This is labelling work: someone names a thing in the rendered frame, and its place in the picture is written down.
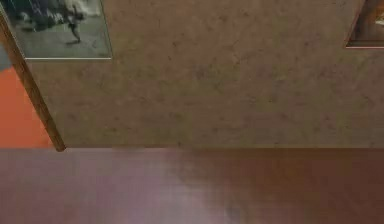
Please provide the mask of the grey framed wall picture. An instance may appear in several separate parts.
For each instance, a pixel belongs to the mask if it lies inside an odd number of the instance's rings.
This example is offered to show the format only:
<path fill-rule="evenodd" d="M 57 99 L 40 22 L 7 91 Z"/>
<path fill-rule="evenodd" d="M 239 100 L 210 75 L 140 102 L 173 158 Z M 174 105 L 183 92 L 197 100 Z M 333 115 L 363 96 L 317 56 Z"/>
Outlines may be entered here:
<path fill-rule="evenodd" d="M 110 59 L 101 0 L 0 0 L 0 13 L 27 59 Z"/>

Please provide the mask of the brown framed wall picture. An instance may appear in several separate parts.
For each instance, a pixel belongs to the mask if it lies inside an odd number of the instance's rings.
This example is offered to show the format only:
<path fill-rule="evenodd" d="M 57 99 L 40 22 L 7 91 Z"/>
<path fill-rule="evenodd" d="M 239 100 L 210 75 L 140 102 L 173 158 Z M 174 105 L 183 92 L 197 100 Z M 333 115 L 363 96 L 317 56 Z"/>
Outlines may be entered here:
<path fill-rule="evenodd" d="M 361 0 L 345 40 L 347 49 L 384 49 L 384 0 Z"/>

